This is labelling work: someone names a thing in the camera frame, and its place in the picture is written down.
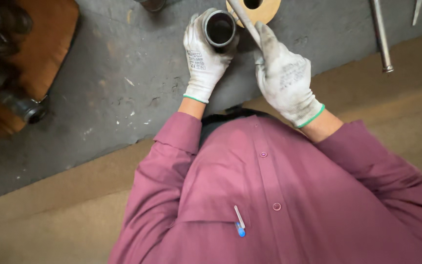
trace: hole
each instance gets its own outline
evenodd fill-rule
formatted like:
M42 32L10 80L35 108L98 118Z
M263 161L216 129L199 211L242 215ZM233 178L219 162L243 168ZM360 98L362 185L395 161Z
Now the hole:
M217 13L210 17L206 30L211 41L224 44L231 39L234 31L232 18L226 14Z
M243 0L243 3L248 9L257 9L262 5L263 0Z

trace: metal tool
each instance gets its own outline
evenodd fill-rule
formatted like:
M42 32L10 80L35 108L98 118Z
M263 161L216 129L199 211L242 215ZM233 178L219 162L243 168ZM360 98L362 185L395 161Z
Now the metal tool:
M421 9L422 0L416 0L416 7L414 7L414 16L413 16L413 26L416 25L418 21L419 10Z
M385 34L384 19L382 18L382 10L380 9L379 0L371 0L374 9L374 19L376 22L377 40L380 45L380 53L382 54L383 72L392 72L393 66L390 61L390 52L387 44L387 36Z
M232 9L237 14L242 24L250 32L250 35L252 35L253 39L255 40L255 43L260 49L262 49L260 35L258 34L258 31L256 31L255 26L253 25L249 16L245 12L245 9L243 9L242 5L239 3L239 0L227 0L227 2L231 5Z

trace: wooden disc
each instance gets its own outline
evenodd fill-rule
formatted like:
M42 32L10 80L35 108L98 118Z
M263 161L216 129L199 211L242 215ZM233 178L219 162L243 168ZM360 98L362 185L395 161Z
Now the wooden disc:
M249 9L243 1L244 0L239 0L240 4L242 5L243 9L245 9L245 11L247 12L247 15L249 16L253 24L255 24L257 21L261 21L262 23L267 24L276 15L276 12L279 9L279 5L281 4L281 0L263 0L261 5L258 8ZM227 1L226 1L226 5L227 5L227 10L236 19L238 19L237 14L234 13L234 11L232 10L232 7ZM240 27L244 27L240 20L237 21L237 24Z

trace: pen clip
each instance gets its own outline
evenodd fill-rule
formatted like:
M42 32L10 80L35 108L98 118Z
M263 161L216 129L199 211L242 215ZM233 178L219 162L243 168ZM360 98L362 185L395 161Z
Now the pen clip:
M237 205L234 206L234 209L235 209L235 212L237 213L237 217L239 218L239 223L241 225L241 228L245 229L245 224L243 223L242 216L240 215Z

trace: hand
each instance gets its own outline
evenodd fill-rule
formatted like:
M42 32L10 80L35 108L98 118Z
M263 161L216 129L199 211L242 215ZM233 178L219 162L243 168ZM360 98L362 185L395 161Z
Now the hand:
M194 14L185 30L183 45L187 52L190 81L183 95L197 101L208 103L216 83L221 79L237 51L239 36L217 53L204 36L203 23L217 9L208 9L202 15Z
M310 61L290 52L267 25L258 21L255 27L263 50L255 52L258 86L274 109L301 128L325 108L310 89Z

